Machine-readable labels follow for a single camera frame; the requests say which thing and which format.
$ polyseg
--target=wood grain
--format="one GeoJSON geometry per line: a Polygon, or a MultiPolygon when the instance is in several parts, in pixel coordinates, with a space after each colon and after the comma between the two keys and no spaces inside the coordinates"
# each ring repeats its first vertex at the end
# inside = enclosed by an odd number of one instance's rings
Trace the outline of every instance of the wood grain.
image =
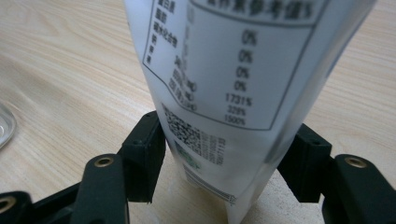
{"type": "MultiPolygon", "coordinates": [[[[396,188],[396,1],[378,1],[306,123],[333,155],[372,161],[396,188]]],[[[34,201],[81,179],[92,157],[116,152],[154,110],[121,0],[0,1],[0,101],[17,118],[0,149],[0,192],[34,201]]],[[[226,223],[222,201],[178,177],[170,153],[153,204],[130,204],[133,223],[226,223]]],[[[275,173],[244,223],[321,223],[275,173]]]]}

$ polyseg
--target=qr code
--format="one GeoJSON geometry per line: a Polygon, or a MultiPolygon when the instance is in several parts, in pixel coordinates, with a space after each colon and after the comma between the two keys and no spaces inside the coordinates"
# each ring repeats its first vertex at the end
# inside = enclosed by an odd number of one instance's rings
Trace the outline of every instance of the qr code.
{"type": "Polygon", "coordinates": [[[201,135],[197,128],[192,127],[189,123],[180,119],[174,113],[170,112],[168,108],[163,105],[165,110],[166,121],[169,124],[171,132],[189,148],[191,148],[198,155],[201,152],[201,135]]]}
{"type": "Polygon", "coordinates": [[[163,105],[169,129],[181,142],[202,158],[222,165],[226,141],[224,138],[207,134],[172,113],[163,105]]]}

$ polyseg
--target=wooden table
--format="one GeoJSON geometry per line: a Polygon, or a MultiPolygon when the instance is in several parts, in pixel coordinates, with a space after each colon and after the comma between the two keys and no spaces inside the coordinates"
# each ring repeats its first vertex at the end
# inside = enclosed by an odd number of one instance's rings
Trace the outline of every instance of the wooden table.
{"type": "MultiPolygon", "coordinates": [[[[305,123],[333,155],[372,161],[396,188],[396,1],[381,0],[346,48],[305,123]]],[[[0,149],[0,192],[36,202],[77,183],[154,110],[121,0],[0,2],[0,100],[18,129],[0,149]]],[[[167,153],[153,204],[133,223],[226,223],[222,201],[178,177],[167,153]]],[[[275,172],[244,223],[320,223],[275,172]]]]}

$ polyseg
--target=transparent glass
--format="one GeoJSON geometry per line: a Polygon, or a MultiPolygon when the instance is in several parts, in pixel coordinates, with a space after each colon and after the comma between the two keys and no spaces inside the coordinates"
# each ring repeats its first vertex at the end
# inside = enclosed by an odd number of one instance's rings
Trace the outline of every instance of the transparent glass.
{"type": "Polygon", "coordinates": [[[0,148],[12,137],[17,121],[11,111],[0,103],[0,148]]]}

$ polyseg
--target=barcode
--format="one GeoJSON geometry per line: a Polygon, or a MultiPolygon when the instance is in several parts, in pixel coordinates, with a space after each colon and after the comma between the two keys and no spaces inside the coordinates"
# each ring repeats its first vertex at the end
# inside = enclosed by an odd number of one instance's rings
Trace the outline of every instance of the barcode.
{"type": "Polygon", "coordinates": [[[225,139],[205,133],[172,113],[165,105],[170,131],[193,152],[216,165],[224,161],[225,139]]]}
{"type": "Polygon", "coordinates": [[[203,189],[209,190],[210,192],[220,197],[222,200],[229,202],[230,204],[235,204],[236,198],[232,194],[228,194],[219,189],[216,189],[215,187],[206,183],[203,179],[201,179],[201,177],[196,175],[193,171],[191,171],[189,167],[187,167],[186,165],[183,166],[184,166],[184,170],[186,171],[186,177],[190,182],[200,186],[203,189]]]}

